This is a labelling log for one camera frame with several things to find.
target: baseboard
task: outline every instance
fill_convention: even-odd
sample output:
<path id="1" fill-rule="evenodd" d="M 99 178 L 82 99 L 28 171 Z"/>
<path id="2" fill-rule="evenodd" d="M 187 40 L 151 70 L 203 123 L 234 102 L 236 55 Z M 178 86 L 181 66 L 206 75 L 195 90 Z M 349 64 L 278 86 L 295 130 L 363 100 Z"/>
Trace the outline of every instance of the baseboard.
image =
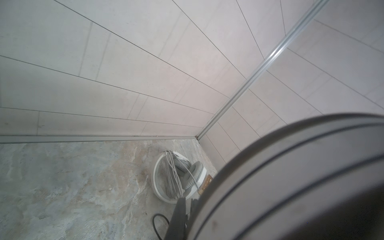
<path id="1" fill-rule="evenodd" d="M 30 142 L 102 142 L 102 141 L 134 141 L 134 140 L 165 140 L 165 139 L 196 139 L 196 137 L 175 136 L 0 136 L 0 143 Z"/>

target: silver metal strip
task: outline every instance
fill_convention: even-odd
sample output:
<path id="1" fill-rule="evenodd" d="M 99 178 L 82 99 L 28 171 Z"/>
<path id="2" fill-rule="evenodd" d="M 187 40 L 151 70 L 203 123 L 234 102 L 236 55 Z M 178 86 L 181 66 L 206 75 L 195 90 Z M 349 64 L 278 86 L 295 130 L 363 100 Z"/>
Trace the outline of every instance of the silver metal strip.
<path id="1" fill-rule="evenodd" d="M 211 127 L 224 115 L 224 113 L 235 104 L 235 102 L 246 92 L 246 90 L 267 70 L 276 58 L 283 52 L 284 49 L 305 29 L 315 15 L 325 6 L 329 0 L 318 0 L 312 7 L 303 15 L 296 25 L 288 32 L 283 40 L 276 48 L 268 55 L 268 57 L 256 68 L 251 76 L 243 83 L 235 94 L 222 106 L 213 118 L 205 125 L 205 127 L 196 136 L 200 140 Z"/>
<path id="2" fill-rule="evenodd" d="M 195 137 L 145 137 L 145 136 L 0 136 L 0 143 L 31 142 L 102 142 L 102 141 L 134 141 L 195 139 Z"/>

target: stone surface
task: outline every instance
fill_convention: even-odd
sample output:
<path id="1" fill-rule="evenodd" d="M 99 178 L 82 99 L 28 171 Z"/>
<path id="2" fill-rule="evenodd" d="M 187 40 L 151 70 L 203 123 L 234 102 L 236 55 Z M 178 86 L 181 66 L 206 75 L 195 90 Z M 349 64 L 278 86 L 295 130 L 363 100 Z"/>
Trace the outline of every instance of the stone surface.
<path id="1" fill-rule="evenodd" d="M 216 174 L 195 139 L 0 144 L 0 239 L 157 239 L 152 216 L 170 220 L 174 205 L 148 169 L 166 149 Z"/>

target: marble floor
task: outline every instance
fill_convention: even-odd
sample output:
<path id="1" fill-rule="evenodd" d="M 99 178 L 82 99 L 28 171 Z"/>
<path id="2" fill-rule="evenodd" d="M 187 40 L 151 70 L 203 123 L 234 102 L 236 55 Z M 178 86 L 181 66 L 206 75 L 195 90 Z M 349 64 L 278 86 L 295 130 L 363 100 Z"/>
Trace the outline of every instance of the marble floor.
<path id="1" fill-rule="evenodd" d="M 148 169 L 166 149 L 216 174 L 195 139 L 0 144 L 0 239 L 157 239 L 152 216 L 170 220 L 174 205 Z"/>

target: headphone ear cup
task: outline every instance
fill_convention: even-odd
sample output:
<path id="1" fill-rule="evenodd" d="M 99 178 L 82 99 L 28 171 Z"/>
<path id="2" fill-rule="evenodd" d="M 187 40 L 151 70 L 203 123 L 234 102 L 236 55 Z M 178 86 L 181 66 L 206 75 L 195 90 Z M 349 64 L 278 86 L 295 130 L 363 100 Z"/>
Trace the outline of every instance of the headphone ear cup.
<path id="1" fill-rule="evenodd" d="M 204 166 L 201 162 L 197 161 L 195 162 L 189 169 L 189 171 L 192 173 L 192 176 L 197 181 L 198 178 L 201 176 L 203 172 Z M 192 176 L 187 172 L 184 177 L 181 179 L 181 186 L 184 190 L 188 190 L 190 187 L 192 187 L 195 184 L 194 179 Z"/>

